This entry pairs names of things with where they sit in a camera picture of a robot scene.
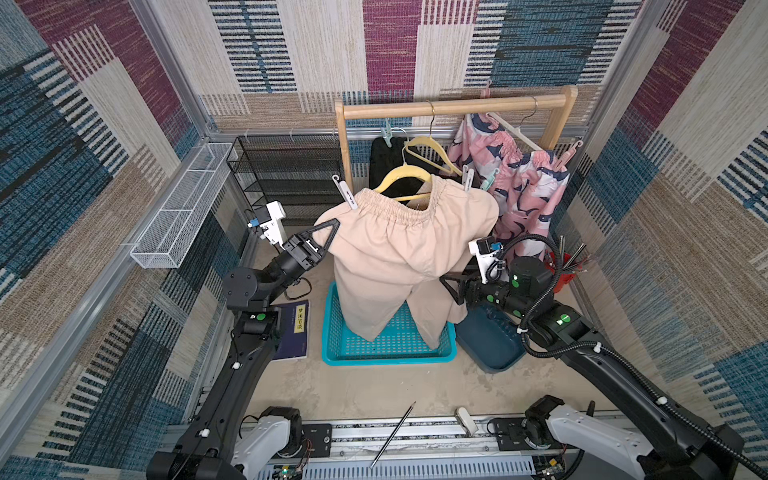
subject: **pink floral garment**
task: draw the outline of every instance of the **pink floral garment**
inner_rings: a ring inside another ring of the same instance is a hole
[[[571,150],[560,160],[552,151],[523,154],[512,135],[495,119],[486,114],[468,114],[448,156],[459,168],[474,168],[481,180],[498,168],[488,192],[499,206],[493,234],[506,240],[522,233],[549,235],[549,221],[568,185],[565,163],[575,152]],[[543,242],[528,240],[515,246],[514,255],[543,259],[544,251]]]

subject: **teal plastic basket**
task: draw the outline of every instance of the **teal plastic basket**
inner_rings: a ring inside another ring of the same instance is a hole
[[[440,334],[440,345],[430,349],[419,335],[407,303],[403,303],[373,342],[352,333],[344,323],[336,282],[331,283],[323,322],[323,361],[328,365],[444,363],[454,357],[456,331],[453,324],[445,325]]]

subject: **white clip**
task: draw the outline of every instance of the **white clip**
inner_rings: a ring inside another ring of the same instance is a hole
[[[475,169],[469,168],[466,165],[462,167],[462,170],[466,169],[466,171],[462,172],[462,185],[464,185],[464,191],[469,192],[469,189],[472,188],[472,179],[475,178]]]
[[[498,174],[498,168],[494,168],[491,174],[483,180],[482,185],[480,185],[480,190],[488,191],[488,189],[491,188],[491,185],[493,185],[493,181],[496,180],[496,174]]]
[[[355,196],[352,195],[352,191],[349,189],[349,186],[346,184],[346,182],[344,180],[340,180],[339,175],[331,175],[331,180],[333,180],[333,183],[336,184],[336,188],[339,189],[339,193],[344,198],[344,201],[347,202],[352,210],[357,210],[357,202],[355,201]]]

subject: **book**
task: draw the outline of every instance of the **book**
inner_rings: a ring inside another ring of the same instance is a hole
[[[305,359],[310,320],[310,301],[281,303],[282,338],[272,360]]]

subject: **wooden clothes rack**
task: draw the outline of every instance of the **wooden clothes rack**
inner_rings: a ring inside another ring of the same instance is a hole
[[[509,98],[479,98],[472,100],[419,101],[409,104],[344,105],[336,100],[336,127],[339,129],[341,159],[344,179],[353,190],[352,161],[349,158],[349,142],[346,138],[347,120],[372,118],[431,117],[435,115],[474,114],[489,111],[552,110],[547,126],[538,144],[545,150],[554,148],[563,132],[565,122],[576,102],[578,88],[565,85],[559,94]]]

